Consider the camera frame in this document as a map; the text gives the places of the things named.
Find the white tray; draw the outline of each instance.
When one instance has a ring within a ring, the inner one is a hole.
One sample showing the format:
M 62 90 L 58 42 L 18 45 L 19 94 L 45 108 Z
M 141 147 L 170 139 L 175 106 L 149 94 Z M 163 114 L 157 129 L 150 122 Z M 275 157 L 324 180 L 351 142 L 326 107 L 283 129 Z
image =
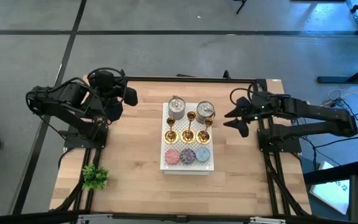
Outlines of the white tray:
M 210 172 L 214 170 L 214 151 L 213 151 L 213 143 L 212 139 L 208 144 L 200 144 L 198 143 L 197 139 L 194 140 L 191 144 L 186 144 L 180 139 L 180 134 L 183 130 L 188 128 L 189 121 L 187 120 L 187 112 L 194 111 L 196 112 L 198 103 L 186 103 L 185 115 L 182 119 L 177 120 L 173 125 L 172 129 L 175 130 L 179 134 L 179 139 L 175 144 L 167 144 L 164 139 L 163 135 L 166 131 L 170 128 L 167 124 L 168 115 L 168 103 L 163 104 L 163 111 L 162 111 L 162 133 L 161 133 L 161 159 L 160 159 L 160 169 L 164 174 L 182 174 L 182 175 L 208 175 Z M 200 124 L 196 120 L 191 122 L 191 129 L 197 133 L 200 130 L 205 130 L 205 125 Z M 212 136 L 212 127 L 208 128 L 208 132 Z M 165 162 L 165 152 L 170 149 L 176 149 L 179 153 L 182 150 L 189 148 L 192 149 L 194 152 L 199 147 L 206 147 L 209 149 L 211 153 L 209 160 L 206 162 L 200 162 L 197 159 L 194 160 L 191 164 L 184 164 L 181 160 L 175 165 L 167 164 Z

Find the gold cup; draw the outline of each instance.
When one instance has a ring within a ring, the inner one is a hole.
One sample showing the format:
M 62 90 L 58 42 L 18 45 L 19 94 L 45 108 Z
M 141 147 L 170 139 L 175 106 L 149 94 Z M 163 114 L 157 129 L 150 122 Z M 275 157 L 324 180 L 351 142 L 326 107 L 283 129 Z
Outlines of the gold cup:
M 214 120 L 212 120 L 212 118 L 206 118 L 204 124 L 205 130 L 198 131 L 196 136 L 197 141 L 200 144 L 208 144 L 210 142 L 211 134 L 207 131 L 207 129 L 214 124 Z
M 172 130 L 172 126 L 175 124 L 175 118 L 167 118 L 167 124 L 170 127 L 169 131 L 164 133 L 164 141 L 167 144 L 173 144 L 178 141 L 179 135 L 176 131 Z
M 196 119 L 196 113 L 190 111 L 187 113 L 187 119 L 189 120 L 189 128 L 186 130 L 183 130 L 180 134 L 180 139 L 187 144 L 192 143 L 196 139 L 196 134 L 193 130 L 190 129 L 191 122 Z

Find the green plant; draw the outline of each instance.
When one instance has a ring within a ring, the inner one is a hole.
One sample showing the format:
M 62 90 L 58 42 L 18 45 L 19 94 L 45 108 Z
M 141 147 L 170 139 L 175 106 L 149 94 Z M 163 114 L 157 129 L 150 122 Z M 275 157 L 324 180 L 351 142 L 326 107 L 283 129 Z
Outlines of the green plant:
M 93 164 L 82 169 L 84 184 L 83 189 L 104 189 L 104 182 L 108 179 L 108 171 L 103 168 L 96 168 Z

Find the wooden table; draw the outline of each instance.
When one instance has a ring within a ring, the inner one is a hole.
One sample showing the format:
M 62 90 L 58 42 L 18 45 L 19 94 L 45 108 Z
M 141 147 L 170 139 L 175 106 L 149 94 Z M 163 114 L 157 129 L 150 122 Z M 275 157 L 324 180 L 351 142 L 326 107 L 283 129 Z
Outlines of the wooden table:
M 268 90 L 283 93 L 281 80 L 267 80 Z M 129 82 L 137 90 L 139 104 L 124 105 L 119 121 L 110 126 L 99 166 L 109 171 L 107 187 L 94 193 L 92 212 L 159 213 L 193 215 L 271 215 L 267 175 L 259 151 L 257 122 L 250 134 L 223 126 L 224 115 L 234 108 L 231 90 L 243 83 Z M 208 176 L 163 175 L 160 171 L 162 103 L 172 95 L 186 102 L 203 100 L 216 108 L 213 126 L 215 171 Z M 237 91 L 234 100 L 246 95 Z M 290 125 L 283 119 L 275 123 Z M 59 206 L 77 184 L 84 149 L 74 149 L 62 160 L 50 208 Z M 281 153 L 285 183 L 304 210 L 310 205 L 299 160 Z M 81 206 L 85 207 L 86 191 Z M 279 212 L 282 200 L 276 186 Z

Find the silver tin can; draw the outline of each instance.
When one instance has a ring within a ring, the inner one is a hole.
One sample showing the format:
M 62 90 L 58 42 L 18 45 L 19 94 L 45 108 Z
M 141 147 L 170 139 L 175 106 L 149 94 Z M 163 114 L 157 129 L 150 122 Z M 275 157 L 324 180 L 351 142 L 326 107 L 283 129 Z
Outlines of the silver tin can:
M 196 120 L 200 124 L 204 124 L 206 118 L 211 118 L 215 114 L 215 108 L 212 103 L 208 101 L 202 101 L 197 105 L 197 117 Z
M 178 96 L 173 96 L 168 103 L 168 114 L 176 120 L 179 120 L 185 115 L 185 108 L 185 101 Z

